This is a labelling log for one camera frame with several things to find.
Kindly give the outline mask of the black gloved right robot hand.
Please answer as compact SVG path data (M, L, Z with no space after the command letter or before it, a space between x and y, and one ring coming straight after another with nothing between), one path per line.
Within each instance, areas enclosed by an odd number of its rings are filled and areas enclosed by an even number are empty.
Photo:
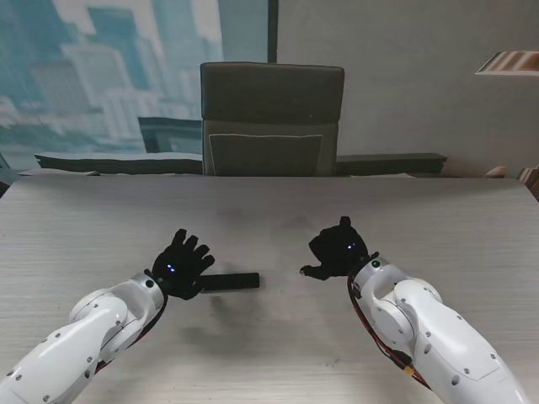
M321 230L308 246L319 265L305 265L300 274L322 281L348 276L363 268L370 257L365 242L348 216L341 216L338 225Z

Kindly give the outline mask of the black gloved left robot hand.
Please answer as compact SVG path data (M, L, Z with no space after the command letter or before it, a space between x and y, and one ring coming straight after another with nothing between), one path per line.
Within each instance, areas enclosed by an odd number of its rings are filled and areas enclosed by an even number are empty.
M214 262L208 246L199 244L194 235L188 237L185 229L179 229L170 245L157 256L151 274L165 295L190 300L202 291L200 276Z

